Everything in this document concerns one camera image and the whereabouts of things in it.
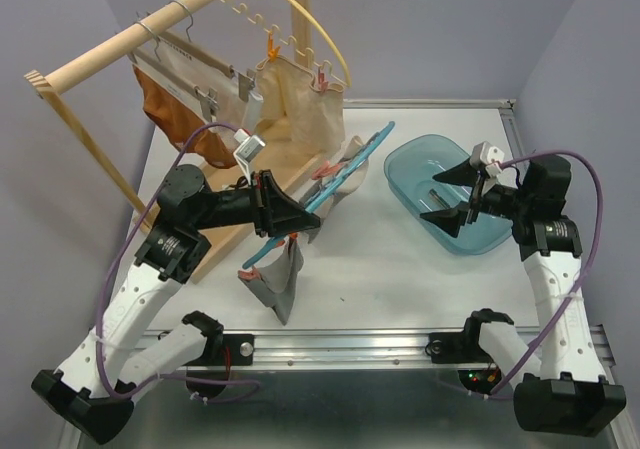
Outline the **blue plastic clip hanger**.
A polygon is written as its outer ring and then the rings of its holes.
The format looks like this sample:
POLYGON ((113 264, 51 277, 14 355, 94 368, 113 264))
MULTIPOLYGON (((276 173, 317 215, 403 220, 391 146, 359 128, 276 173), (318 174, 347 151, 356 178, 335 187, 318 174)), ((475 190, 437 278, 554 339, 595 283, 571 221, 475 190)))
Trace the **blue plastic clip hanger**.
POLYGON ((371 155, 379 148, 379 146, 390 135, 395 128, 396 123, 389 121, 381 130, 375 132, 369 139, 364 141, 364 146, 358 151, 356 156, 344 165, 336 175, 333 176, 331 182, 325 186, 316 196, 314 196, 307 205, 303 205, 308 212, 313 212, 332 195, 342 182, 365 160, 369 162, 371 155))

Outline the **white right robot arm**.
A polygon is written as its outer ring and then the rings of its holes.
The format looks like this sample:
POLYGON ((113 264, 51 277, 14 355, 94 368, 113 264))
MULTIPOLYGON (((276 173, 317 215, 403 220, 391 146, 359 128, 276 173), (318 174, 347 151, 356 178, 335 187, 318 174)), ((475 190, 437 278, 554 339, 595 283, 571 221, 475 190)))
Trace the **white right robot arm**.
POLYGON ((511 221, 540 332, 525 342, 510 316, 485 308, 472 312, 459 332, 430 333, 425 352, 435 364, 495 364, 501 378, 483 395, 493 399, 511 386, 523 430, 595 437, 625 409, 626 394, 608 380, 594 347, 581 292, 594 258, 582 255, 579 230, 563 213, 574 156, 525 157, 528 168, 514 188, 496 181, 509 162, 478 156, 434 175, 440 183, 470 187, 471 195, 450 209, 423 213, 423 220, 452 237, 479 214, 511 221))

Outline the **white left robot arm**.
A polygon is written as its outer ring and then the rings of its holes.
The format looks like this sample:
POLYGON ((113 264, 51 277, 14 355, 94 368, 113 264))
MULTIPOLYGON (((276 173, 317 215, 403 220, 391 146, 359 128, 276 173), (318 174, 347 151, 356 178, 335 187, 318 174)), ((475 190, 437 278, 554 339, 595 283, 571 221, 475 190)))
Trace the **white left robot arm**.
POLYGON ((184 316, 153 346, 134 351, 209 251, 204 230, 251 224, 261 237, 286 236, 321 224, 268 170, 252 174, 241 188, 214 191, 199 167, 178 165, 167 173, 157 203, 151 231, 93 329, 57 368, 41 370, 31 384, 55 413, 97 444, 114 439, 138 400, 162 379, 178 379, 178 369, 188 363, 210 363, 225 353, 222 324, 201 311, 184 316))

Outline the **grey underwear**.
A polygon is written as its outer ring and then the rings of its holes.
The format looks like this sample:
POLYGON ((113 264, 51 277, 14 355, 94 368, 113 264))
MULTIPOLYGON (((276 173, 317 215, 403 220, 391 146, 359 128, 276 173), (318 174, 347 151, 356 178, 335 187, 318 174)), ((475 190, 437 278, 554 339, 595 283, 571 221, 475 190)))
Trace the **grey underwear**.
POLYGON ((238 279, 286 326, 296 297, 297 280, 304 257, 296 238, 289 237, 281 254, 264 267, 239 270, 238 279))
MULTIPOLYGON (((325 186, 327 186, 333 176, 338 171, 350 162, 358 153, 358 151, 364 146, 363 140, 359 136, 351 138, 349 144, 343 151, 341 158, 333 165, 328 161, 325 161, 313 174, 312 185, 301 196, 299 202, 302 205, 307 205, 309 201, 316 196, 325 186)), ((365 160, 358 168, 356 168, 330 195, 322 204, 314 211, 316 215, 320 217, 322 222, 325 222, 332 210, 346 197, 354 193, 364 182, 368 172, 369 162, 365 160)))

